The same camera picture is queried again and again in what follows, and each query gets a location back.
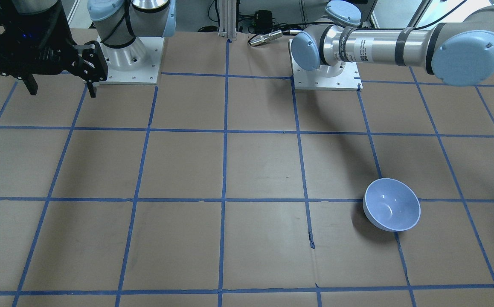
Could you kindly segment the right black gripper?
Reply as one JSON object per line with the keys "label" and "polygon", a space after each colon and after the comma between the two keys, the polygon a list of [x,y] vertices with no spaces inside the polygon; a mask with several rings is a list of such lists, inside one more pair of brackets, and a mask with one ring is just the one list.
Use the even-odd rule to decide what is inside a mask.
{"label": "right black gripper", "polygon": [[76,45],[60,0],[0,0],[0,74],[22,81],[37,95],[33,74],[57,75],[74,66],[91,98],[108,79],[98,41]]}

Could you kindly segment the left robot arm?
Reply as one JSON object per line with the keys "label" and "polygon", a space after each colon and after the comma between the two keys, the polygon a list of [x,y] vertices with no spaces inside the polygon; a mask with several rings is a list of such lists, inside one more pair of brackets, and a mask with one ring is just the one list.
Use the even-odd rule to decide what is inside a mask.
{"label": "left robot arm", "polygon": [[292,39],[292,60],[304,71],[346,63],[423,67],[449,86],[478,85],[494,74],[494,5],[430,30],[360,29],[359,14],[331,0],[325,15]]}

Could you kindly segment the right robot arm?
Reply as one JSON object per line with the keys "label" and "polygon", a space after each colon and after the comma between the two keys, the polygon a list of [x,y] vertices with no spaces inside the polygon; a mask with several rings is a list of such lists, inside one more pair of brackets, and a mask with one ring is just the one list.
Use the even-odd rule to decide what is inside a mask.
{"label": "right robot arm", "polygon": [[176,29],[173,0],[90,0],[87,10],[99,40],[81,44],[60,0],[0,0],[0,75],[36,95],[35,75],[68,71],[95,97],[109,68],[130,70],[148,59],[142,37],[171,37]]}

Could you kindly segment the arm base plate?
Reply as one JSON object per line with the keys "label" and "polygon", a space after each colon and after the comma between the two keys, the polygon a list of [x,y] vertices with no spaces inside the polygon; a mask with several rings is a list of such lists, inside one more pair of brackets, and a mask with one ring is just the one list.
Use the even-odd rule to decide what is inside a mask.
{"label": "arm base plate", "polygon": [[108,65],[109,85],[157,85],[161,72],[165,39],[137,37],[127,47],[113,49],[101,45]]}
{"label": "arm base plate", "polygon": [[360,91],[363,88],[359,69],[355,63],[325,66],[305,70],[320,59],[315,45],[310,41],[306,47],[289,40],[289,51],[296,90]]}

